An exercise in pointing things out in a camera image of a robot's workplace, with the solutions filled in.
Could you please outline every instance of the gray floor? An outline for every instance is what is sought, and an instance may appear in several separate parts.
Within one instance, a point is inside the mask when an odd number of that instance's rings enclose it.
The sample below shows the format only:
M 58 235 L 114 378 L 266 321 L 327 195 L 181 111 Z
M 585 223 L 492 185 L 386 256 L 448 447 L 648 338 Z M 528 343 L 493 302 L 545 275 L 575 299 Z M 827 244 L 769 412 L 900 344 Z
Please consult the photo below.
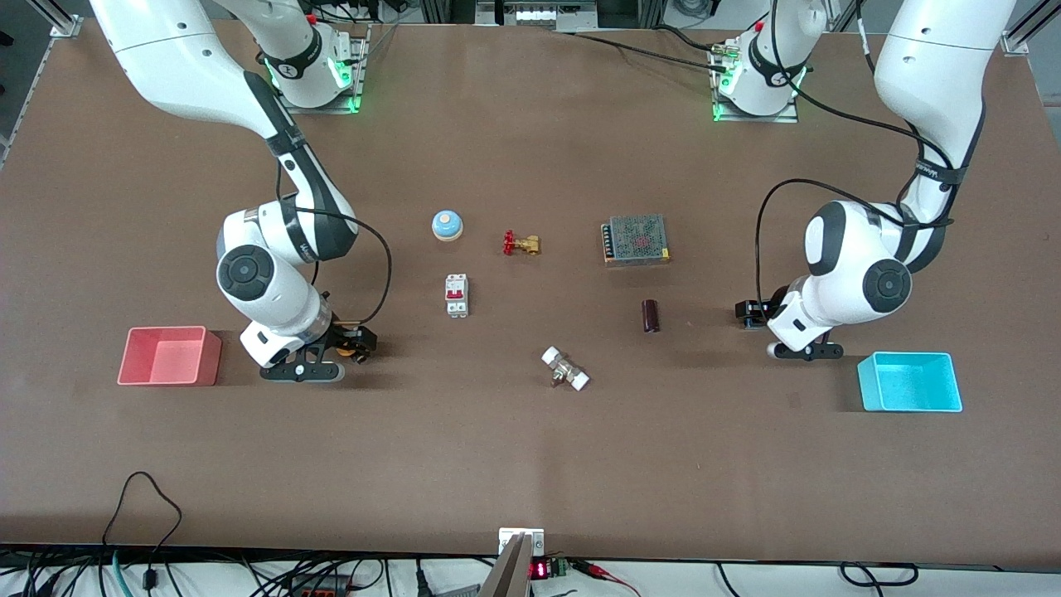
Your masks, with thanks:
M 1017 0 L 1013 19 L 1023 15 L 1037 0 Z M 90 15 L 88 0 L 58 0 L 68 12 Z M 885 33 L 901 2 L 865 0 L 867 31 Z M 710 19 L 686 17 L 667 10 L 666 22 L 681 28 L 743 29 L 766 12 L 770 0 L 725 0 L 718 14 Z M 207 13 L 225 18 L 227 13 L 210 0 L 204 0 Z M 0 0 L 0 30 L 15 37 L 15 45 L 0 48 L 0 84 L 6 92 L 0 95 L 0 135 L 12 137 L 19 110 L 30 90 L 33 75 L 48 45 L 50 27 L 25 0 Z M 1061 19 L 1047 25 L 1029 43 L 1031 69 L 1043 99 L 1045 110 L 1061 143 Z

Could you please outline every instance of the white cap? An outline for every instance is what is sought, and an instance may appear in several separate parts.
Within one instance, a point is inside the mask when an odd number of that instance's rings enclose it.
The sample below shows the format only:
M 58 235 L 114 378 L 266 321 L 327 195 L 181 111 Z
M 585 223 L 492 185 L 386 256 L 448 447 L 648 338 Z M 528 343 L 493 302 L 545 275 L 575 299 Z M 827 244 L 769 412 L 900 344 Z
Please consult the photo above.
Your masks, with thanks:
M 590 376 L 586 375 L 586 372 L 582 372 L 576 375 L 575 379 L 571 382 L 571 387 L 574 388 L 575 390 L 580 391 L 589 383 L 590 383 Z
M 545 351 L 545 354 L 541 356 L 541 361 L 545 365 L 553 365 L 553 362 L 556 361 L 556 357 L 558 356 L 560 356 L 560 350 L 556 347 L 550 347 L 549 350 Z

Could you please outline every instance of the metal power supply unit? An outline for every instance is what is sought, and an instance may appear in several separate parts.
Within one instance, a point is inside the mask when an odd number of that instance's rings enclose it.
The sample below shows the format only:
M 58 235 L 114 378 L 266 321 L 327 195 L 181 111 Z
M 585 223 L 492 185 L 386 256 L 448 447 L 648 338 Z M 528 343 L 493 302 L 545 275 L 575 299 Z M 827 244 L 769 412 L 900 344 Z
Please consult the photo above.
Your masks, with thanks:
M 663 215 L 613 215 L 601 225 L 604 264 L 659 265 L 671 262 Z

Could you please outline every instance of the teal cable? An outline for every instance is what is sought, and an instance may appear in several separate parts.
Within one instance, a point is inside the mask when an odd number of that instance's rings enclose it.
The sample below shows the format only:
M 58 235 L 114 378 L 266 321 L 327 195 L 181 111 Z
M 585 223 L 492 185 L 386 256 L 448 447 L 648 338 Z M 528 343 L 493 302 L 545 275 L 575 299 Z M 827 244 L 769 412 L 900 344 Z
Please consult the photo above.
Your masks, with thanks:
M 110 557 L 110 566 L 115 569 L 115 577 L 118 578 L 118 587 L 122 590 L 122 594 L 125 597 L 133 597 L 129 585 L 125 584 L 125 577 L 122 576 L 122 567 L 118 564 L 117 549 L 115 550 L 115 555 Z

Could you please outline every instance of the white circuit breaker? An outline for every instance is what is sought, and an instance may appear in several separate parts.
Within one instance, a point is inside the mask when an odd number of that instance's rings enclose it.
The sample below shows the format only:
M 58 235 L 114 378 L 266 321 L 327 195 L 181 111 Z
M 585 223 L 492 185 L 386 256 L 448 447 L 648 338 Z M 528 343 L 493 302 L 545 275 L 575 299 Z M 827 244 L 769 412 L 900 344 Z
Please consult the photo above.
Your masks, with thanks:
M 446 313 L 451 318 L 468 317 L 468 274 L 446 276 Z

